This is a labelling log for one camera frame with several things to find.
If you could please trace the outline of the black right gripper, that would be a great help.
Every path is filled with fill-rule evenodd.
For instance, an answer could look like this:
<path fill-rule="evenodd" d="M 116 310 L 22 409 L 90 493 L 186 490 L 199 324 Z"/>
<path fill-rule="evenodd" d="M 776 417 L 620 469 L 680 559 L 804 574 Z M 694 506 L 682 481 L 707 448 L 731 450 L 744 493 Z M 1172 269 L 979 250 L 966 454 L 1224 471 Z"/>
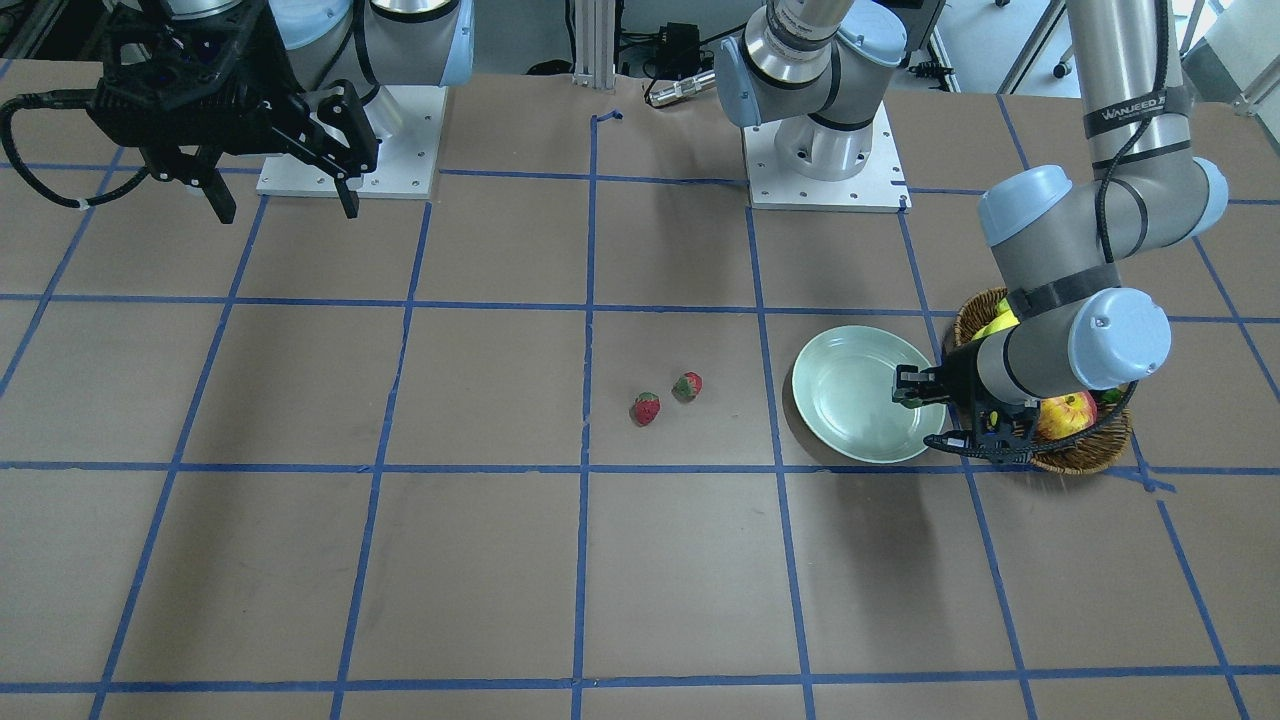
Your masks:
<path fill-rule="evenodd" d="M 285 154 L 334 181 L 347 219 L 360 211 L 361 174 L 378 167 L 378 140 L 351 82 L 298 82 L 266 1 L 118 3 L 102 37 L 102 78 L 88 115 L 114 142 L 141 149 L 155 176 L 180 176 L 216 219 L 236 200 L 218 163 Z M 192 154 L 187 146 L 201 149 Z"/>

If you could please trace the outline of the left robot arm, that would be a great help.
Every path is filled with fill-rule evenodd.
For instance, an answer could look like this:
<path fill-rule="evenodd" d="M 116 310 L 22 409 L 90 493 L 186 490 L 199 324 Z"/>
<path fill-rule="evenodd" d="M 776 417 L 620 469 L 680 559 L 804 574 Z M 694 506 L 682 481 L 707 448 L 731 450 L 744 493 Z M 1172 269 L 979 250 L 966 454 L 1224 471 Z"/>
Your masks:
<path fill-rule="evenodd" d="M 1056 448 L 1036 441 L 1042 401 L 1123 391 L 1169 356 L 1171 329 L 1117 264 L 1178 245 L 1225 213 L 1228 179 L 1190 146 L 1192 99 L 1166 1 L 1070 1 L 1093 178 L 1027 169 L 980 196 L 987 246 L 1016 325 L 931 368 L 897 366 L 892 401 L 960 407 L 969 427 L 922 446 L 992 462 Z M 876 115 L 906 31 L 872 1 L 768 1 L 714 51 L 719 104 L 746 133 L 772 127 L 769 168 L 805 190 L 850 190 L 876 159 Z"/>

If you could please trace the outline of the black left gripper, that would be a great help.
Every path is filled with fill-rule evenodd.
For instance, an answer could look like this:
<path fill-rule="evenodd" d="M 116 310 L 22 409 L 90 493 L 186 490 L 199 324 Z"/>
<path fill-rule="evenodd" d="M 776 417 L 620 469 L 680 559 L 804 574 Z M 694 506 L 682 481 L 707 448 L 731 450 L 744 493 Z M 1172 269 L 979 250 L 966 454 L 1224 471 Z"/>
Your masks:
<path fill-rule="evenodd" d="M 1012 401 L 997 397 L 980 378 L 979 351 L 979 345 L 965 345 L 927 369 L 899 364 L 892 401 L 909 409 L 947 404 L 965 413 L 968 427 L 925 436 L 922 442 L 928 448 L 991 462 L 1027 462 L 1036 452 L 1039 400 L 1020 391 Z"/>

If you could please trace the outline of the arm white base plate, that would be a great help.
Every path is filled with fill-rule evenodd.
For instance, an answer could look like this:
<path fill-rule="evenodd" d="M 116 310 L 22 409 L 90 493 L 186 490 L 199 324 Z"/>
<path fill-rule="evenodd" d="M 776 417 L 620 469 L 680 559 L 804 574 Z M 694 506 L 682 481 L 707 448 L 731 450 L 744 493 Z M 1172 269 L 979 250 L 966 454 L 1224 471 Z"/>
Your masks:
<path fill-rule="evenodd" d="M 742 132 L 751 206 L 899 213 L 913 206 L 884 104 L 869 126 L 831 129 L 810 117 Z"/>
<path fill-rule="evenodd" d="M 379 140 L 378 168 L 349 182 L 361 199 L 431 197 L 448 95 L 436 86 L 381 86 L 365 106 Z M 265 196 L 337 197 L 333 178 L 291 156 L 268 158 L 256 190 Z"/>

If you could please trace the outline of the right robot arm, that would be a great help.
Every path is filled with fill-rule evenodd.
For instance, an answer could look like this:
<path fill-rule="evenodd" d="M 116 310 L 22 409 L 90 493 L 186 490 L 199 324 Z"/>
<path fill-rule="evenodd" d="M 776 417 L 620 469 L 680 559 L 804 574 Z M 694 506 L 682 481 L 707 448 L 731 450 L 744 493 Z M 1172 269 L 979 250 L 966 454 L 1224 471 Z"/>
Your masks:
<path fill-rule="evenodd" d="M 264 160 L 259 191 L 429 199 L 447 90 L 474 69 L 471 1 L 123 1 L 88 118 L 146 172 L 236 200 L 218 165 Z"/>

